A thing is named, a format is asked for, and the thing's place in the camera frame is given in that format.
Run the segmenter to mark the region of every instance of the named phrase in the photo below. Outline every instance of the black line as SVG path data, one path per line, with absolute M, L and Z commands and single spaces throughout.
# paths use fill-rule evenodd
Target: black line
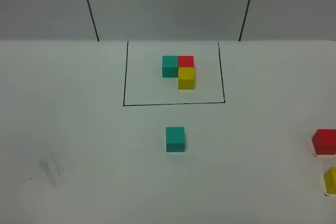
M 95 24 L 95 21 L 93 19 L 93 15 L 92 15 L 92 10 L 91 10 L 91 6 L 90 6 L 90 2 L 89 0 L 86 0 L 86 2 L 88 3 L 88 6 L 89 6 L 89 11 L 90 11 L 90 15 L 91 15 L 91 19 L 92 19 L 92 23 L 93 23 L 93 27 L 94 27 L 94 32 L 96 33 L 96 37 L 97 37 L 97 41 L 99 41 L 99 37 L 98 37 L 98 33 L 97 33 L 97 28 L 96 28 L 96 24 Z
M 239 35 L 239 41 L 242 40 L 242 34 L 243 34 L 244 27 L 245 27 L 245 21 L 246 21 L 246 16 L 247 16 L 248 9 L 249 9 L 249 7 L 250 7 L 250 2 L 251 2 L 251 0 L 248 0 L 248 2 L 247 2 L 246 11 L 245 11 L 245 16 L 244 16 L 244 21 L 243 21 L 243 25 L 242 25 L 242 27 L 241 27 L 242 29 L 241 29 L 241 31 L 240 31 L 240 35 Z
M 126 104 L 124 106 L 158 106 L 158 105 L 184 105 L 184 104 L 220 104 L 225 102 L 185 102 L 185 103 L 159 103 L 159 104 Z
M 223 82 L 223 72 L 222 72 L 222 61 L 221 61 L 221 53 L 220 53 L 220 47 L 219 47 L 219 41 L 217 41 L 218 43 L 218 55 L 219 55 L 219 66 L 220 66 L 220 75 L 221 75 L 221 78 L 222 78 L 222 88 L 223 88 L 223 100 L 224 100 L 224 103 L 225 103 L 225 94 L 224 94 L 224 82 Z
M 126 95 L 126 77 L 127 77 L 127 62 L 128 62 L 128 43 L 127 41 L 127 49 L 126 49 L 126 68 L 125 68 L 125 84 L 124 84 L 124 103 L 122 104 L 125 106 L 125 95 Z

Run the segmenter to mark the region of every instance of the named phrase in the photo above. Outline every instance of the block cluster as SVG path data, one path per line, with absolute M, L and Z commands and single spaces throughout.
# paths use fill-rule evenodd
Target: block cluster
M 317 155 L 336 154 L 336 130 L 318 129 L 312 142 Z M 336 194 L 336 167 L 330 167 L 323 177 L 327 193 Z
M 194 56 L 163 56 L 162 77 L 178 78 L 179 89 L 195 89 Z
M 166 127 L 166 152 L 184 152 L 184 127 Z

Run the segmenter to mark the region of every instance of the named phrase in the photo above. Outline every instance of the white table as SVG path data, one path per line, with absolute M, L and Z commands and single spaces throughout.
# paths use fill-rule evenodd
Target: white table
M 122 106 L 126 42 L 0 42 L 1 223 L 334 223 L 336 43 L 219 45 L 225 104 Z

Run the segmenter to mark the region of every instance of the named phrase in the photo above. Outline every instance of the stacked blocks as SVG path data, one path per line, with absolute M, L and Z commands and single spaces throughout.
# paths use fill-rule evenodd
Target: stacked blocks
M 317 155 L 336 154 L 336 130 L 318 129 L 312 141 Z
M 324 175 L 328 194 L 336 194 L 336 167 L 331 167 Z
M 178 75 L 179 89 L 195 88 L 195 66 L 194 56 L 179 56 Z
M 166 127 L 166 152 L 184 152 L 184 127 Z
M 194 56 L 163 56 L 162 77 L 177 77 L 179 89 L 195 89 Z

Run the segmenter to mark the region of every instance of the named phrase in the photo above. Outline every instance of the cube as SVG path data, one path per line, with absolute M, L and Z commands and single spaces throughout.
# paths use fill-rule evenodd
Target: cube
M 179 89 L 195 88 L 195 68 L 178 68 Z
M 184 152 L 184 127 L 166 127 L 166 152 Z
M 179 68 L 193 68 L 194 67 L 194 56 L 179 56 Z
M 312 141 L 317 155 L 336 154 L 336 130 L 318 129 Z
M 336 167 L 331 167 L 325 173 L 324 183 L 328 194 L 336 194 Z
M 177 78 L 179 74 L 179 57 L 162 56 L 162 77 Z

